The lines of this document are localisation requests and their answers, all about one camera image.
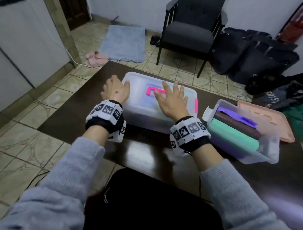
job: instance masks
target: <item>dark wooden table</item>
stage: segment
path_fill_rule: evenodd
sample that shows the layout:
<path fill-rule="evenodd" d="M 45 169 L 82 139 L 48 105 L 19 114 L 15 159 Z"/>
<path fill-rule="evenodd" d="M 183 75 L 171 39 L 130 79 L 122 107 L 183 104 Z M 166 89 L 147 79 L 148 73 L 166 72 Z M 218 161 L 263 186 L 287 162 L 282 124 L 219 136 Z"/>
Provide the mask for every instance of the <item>dark wooden table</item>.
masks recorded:
<path fill-rule="evenodd" d="M 122 80 L 124 75 L 131 71 L 168 81 L 119 63 L 108 62 L 38 130 L 71 144 L 85 132 L 85 118 L 92 108 L 100 103 L 100 91 L 106 80 L 113 74 Z M 219 99 L 236 103 L 213 93 L 193 89 L 198 94 L 199 118 L 207 106 L 214 108 Z M 106 159 L 199 195 L 199 173 L 196 165 L 191 157 L 180 158 L 173 155 L 168 135 L 128 125 L 123 142 L 120 144 L 108 142 L 105 148 Z M 292 229 L 302 229 L 303 151 L 300 143 L 282 142 L 277 164 L 244 165 L 220 149 L 218 151 L 232 162 L 280 219 Z M 209 200 L 203 188 L 201 197 Z"/>

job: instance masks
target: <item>hand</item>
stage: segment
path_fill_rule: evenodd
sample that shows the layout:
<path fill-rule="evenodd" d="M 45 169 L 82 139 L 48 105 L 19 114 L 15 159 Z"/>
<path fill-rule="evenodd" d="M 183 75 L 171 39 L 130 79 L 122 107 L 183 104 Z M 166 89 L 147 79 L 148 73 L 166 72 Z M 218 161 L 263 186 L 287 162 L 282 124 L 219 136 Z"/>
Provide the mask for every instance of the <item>hand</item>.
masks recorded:
<path fill-rule="evenodd" d="M 184 97 L 184 86 L 181 86 L 179 91 L 178 82 L 175 82 L 172 92 L 166 81 L 162 81 L 162 85 L 166 98 L 164 99 L 159 91 L 155 90 L 154 94 L 164 115 L 173 119 L 174 122 L 190 116 L 186 108 L 188 97 Z"/>
<path fill-rule="evenodd" d="M 107 79 L 106 85 L 103 86 L 103 92 L 101 92 L 102 100 L 115 100 L 120 104 L 123 104 L 129 97 L 130 83 L 126 81 L 124 85 L 118 79 L 117 75 L 112 75 Z"/>

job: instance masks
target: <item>pink tray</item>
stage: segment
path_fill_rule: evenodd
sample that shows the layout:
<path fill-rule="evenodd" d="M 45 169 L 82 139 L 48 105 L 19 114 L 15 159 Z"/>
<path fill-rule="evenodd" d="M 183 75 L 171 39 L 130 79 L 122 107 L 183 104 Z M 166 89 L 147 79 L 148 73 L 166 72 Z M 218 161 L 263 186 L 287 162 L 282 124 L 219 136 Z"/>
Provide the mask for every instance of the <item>pink tray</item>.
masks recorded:
<path fill-rule="evenodd" d="M 280 140 L 289 143 L 295 142 L 294 134 L 292 133 L 291 127 L 283 113 L 259 105 L 254 105 L 246 101 L 238 101 L 237 106 L 256 116 L 262 117 L 271 124 L 278 126 Z"/>

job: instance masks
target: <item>gray sweater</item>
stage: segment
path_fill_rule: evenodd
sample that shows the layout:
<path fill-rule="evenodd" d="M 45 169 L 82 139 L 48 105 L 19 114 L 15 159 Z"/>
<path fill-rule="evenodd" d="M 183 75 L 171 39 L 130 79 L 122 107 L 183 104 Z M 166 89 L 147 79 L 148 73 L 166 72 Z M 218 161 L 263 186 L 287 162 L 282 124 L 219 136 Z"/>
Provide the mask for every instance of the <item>gray sweater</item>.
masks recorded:
<path fill-rule="evenodd" d="M 84 203 L 105 150 L 79 137 L 40 185 L 26 190 L 0 229 L 82 229 Z M 225 229 L 289 229 L 228 160 L 200 173 Z"/>

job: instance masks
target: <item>mint green block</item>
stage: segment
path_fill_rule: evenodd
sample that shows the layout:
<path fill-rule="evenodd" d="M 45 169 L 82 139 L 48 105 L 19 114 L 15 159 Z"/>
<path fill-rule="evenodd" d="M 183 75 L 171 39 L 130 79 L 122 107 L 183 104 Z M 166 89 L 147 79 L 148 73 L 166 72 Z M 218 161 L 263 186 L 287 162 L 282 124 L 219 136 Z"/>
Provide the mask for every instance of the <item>mint green block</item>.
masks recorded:
<path fill-rule="evenodd" d="M 257 151 L 259 148 L 259 142 L 256 139 L 253 139 L 244 133 L 241 133 L 240 131 L 228 126 L 227 124 L 217 120 L 213 119 L 211 124 L 211 129 L 216 131 L 217 133 L 222 133 L 227 137 L 231 137 L 233 141 L 240 142 L 242 145 L 246 146 L 247 148 Z"/>

